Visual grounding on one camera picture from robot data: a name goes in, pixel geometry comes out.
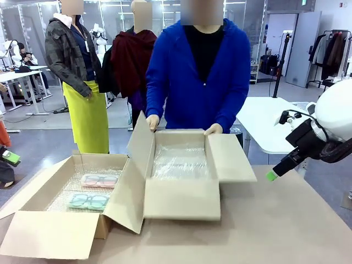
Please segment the person in blue hoodie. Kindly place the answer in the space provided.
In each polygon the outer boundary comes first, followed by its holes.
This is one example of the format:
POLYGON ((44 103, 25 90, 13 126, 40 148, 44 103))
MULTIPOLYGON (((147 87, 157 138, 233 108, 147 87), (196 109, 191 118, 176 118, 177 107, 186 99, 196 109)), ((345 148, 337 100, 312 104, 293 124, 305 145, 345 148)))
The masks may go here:
POLYGON ((146 81, 167 85, 168 129, 207 130, 228 90, 250 85, 251 45, 223 15, 224 0, 180 0, 180 20, 157 38, 146 81))

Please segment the clothes rack with coats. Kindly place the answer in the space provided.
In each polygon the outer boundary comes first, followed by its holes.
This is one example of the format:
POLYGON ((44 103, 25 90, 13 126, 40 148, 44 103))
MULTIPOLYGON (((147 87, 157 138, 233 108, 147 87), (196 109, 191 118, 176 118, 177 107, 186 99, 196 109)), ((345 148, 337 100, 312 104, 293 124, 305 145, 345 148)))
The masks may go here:
POLYGON ((341 66, 346 71, 351 45, 352 32, 349 30, 326 30, 317 36, 309 51, 309 61, 316 67, 315 76, 305 87, 310 84, 321 86, 323 80, 336 77, 341 66))

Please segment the mannequin camouflage jacket yellow skirt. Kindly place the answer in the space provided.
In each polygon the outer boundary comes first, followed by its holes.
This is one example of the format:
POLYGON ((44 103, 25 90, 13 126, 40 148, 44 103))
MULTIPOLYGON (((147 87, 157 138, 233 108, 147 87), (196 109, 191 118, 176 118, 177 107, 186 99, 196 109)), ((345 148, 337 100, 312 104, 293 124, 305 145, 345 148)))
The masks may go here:
POLYGON ((80 23, 84 0, 59 0, 61 10, 46 28, 47 66, 62 82, 74 142, 81 153, 109 153, 106 99, 100 93, 100 60, 80 23))

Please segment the person's right forearm blue sleeve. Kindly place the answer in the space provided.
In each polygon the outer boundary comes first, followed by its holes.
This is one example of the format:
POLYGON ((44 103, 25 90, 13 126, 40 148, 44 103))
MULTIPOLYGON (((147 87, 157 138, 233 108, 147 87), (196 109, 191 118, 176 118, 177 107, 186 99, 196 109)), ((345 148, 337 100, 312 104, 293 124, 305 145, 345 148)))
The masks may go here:
POLYGON ((147 117, 156 115, 161 118, 163 116, 163 106, 167 97, 167 85, 165 82, 150 79, 147 84, 147 117))

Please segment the bubble wrap sheet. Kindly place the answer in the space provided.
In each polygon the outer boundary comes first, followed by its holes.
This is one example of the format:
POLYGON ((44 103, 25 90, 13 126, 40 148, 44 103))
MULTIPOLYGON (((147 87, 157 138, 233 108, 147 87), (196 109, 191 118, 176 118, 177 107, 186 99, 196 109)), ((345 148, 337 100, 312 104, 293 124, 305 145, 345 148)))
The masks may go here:
POLYGON ((155 180, 211 179, 204 145, 202 143, 158 144, 151 178, 155 180))
POLYGON ((112 174, 118 176, 122 174, 121 170, 103 170, 103 171, 90 171, 90 172, 76 172, 67 183, 64 184, 63 188, 59 193, 53 198, 53 200, 46 207, 46 211, 58 211, 58 212, 97 212, 102 213, 101 211, 92 211, 92 210, 82 210, 68 208, 67 203, 71 196, 76 193, 88 193, 88 194, 102 194, 110 195, 114 188, 92 188, 81 186, 80 180, 84 174, 112 174))

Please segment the person's left hand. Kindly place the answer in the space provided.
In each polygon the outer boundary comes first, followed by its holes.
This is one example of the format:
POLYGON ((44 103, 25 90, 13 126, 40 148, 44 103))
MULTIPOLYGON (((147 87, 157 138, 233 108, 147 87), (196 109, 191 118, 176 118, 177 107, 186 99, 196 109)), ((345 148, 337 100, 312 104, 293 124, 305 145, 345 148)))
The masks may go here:
POLYGON ((222 134, 223 128, 220 124, 214 123, 204 132, 204 136, 209 136, 211 134, 222 134))

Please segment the orange garment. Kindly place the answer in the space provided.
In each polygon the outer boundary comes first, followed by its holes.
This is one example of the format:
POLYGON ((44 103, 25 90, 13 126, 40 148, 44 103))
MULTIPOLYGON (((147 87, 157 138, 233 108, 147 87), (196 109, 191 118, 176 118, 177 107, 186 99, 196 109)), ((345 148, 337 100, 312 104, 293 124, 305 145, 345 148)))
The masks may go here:
POLYGON ((6 146, 6 147, 12 146, 10 137, 6 131, 4 123, 1 120, 0 120, 0 145, 6 146))

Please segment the pink glasses case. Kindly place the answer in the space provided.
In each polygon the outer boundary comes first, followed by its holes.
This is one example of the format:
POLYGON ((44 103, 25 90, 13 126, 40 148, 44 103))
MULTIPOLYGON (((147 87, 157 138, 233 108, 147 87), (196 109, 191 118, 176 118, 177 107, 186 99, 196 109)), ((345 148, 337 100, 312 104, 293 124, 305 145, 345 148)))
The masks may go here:
POLYGON ((92 188, 114 188, 118 176, 112 174, 84 174, 80 180, 81 186, 92 188))

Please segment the black tripod stand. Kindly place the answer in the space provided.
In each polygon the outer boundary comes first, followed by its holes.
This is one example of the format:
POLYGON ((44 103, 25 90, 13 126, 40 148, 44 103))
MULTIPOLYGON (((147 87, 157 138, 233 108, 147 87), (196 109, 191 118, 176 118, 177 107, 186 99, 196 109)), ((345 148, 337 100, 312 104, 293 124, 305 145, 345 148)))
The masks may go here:
POLYGON ((292 36, 291 31, 285 31, 284 33, 285 33, 284 47, 283 47, 283 52, 281 55, 281 60, 279 62, 279 67, 278 67, 278 71, 277 71, 277 79, 276 79, 276 83, 275 83, 275 87, 274 87, 274 93, 272 96, 273 98, 277 98, 277 93, 278 93, 279 83, 280 83, 281 76, 282 76, 282 69, 283 69, 283 65, 284 65, 285 55, 287 52, 289 40, 292 36))

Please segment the mannequin with maroon garment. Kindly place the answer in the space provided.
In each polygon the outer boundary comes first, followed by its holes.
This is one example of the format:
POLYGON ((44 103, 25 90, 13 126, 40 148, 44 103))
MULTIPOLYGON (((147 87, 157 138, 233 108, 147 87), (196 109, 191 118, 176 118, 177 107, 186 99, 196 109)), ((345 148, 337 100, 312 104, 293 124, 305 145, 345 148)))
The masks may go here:
POLYGON ((134 25, 113 40, 111 63, 120 89, 119 95, 131 105, 132 126, 140 112, 146 111, 146 71, 157 36, 152 31, 152 4, 133 0, 134 25))

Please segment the mint green glasses case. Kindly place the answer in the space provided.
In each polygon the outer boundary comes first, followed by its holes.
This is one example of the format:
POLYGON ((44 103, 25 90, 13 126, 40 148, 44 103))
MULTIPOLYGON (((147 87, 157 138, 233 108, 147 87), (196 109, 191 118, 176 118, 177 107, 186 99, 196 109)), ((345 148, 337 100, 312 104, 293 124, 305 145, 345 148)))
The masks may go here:
POLYGON ((67 203, 68 208, 104 211, 110 195, 76 193, 71 196, 67 203))

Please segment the black stool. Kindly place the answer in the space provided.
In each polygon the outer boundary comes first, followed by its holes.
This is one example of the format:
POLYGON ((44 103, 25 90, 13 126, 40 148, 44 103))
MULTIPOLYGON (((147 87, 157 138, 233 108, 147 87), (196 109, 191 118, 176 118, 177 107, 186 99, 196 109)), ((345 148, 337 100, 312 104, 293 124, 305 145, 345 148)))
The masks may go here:
POLYGON ((233 126, 230 128, 230 133, 234 134, 236 136, 236 138, 239 141, 239 144, 241 147, 243 147, 243 132, 241 131, 241 129, 237 126, 233 126))

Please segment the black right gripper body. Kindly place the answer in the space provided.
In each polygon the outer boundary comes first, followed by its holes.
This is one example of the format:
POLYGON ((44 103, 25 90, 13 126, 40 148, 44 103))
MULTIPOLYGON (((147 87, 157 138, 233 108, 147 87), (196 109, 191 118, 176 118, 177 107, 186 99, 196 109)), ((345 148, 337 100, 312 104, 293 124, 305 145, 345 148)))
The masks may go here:
POLYGON ((326 142, 315 134, 311 123, 311 119, 303 121, 285 138, 294 147, 294 150, 289 154, 291 159, 320 159, 320 153, 325 147, 326 142))

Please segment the cardboard box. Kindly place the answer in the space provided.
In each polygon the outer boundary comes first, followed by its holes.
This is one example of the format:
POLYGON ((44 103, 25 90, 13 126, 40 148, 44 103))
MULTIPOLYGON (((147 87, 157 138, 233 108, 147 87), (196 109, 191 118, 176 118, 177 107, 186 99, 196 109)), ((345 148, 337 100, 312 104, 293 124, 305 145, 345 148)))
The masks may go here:
POLYGON ((204 136, 201 129, 152 132, 140 113, 128 143, 129 157, 142 177, 142 215, 149 219, 218 221, 221 184, 256 182, 243 148, 234 134, 204 136), (151 178, 158 144, 202 143, 211 179, 155 180, 151 178))
POLYGON ((14 213, 0 245, 0 255, 32 259, 85 260, 95 239, 105 239, 112 223, 141 232, 142 177, 126 155, 75 154, 41 172, 18 194, 14 213), (46 211, 78 171, 121 170, 102 213, 46 211))

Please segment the black equipment cases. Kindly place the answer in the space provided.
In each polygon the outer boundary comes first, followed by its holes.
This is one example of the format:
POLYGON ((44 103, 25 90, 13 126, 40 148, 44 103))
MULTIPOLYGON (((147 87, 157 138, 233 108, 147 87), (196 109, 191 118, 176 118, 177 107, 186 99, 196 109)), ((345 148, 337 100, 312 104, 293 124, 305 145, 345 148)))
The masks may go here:
POLYGON ((277 73, 279 55, 262 55, 260 58, 260 68, 259 71, 266 75, 275 76, 277 73))

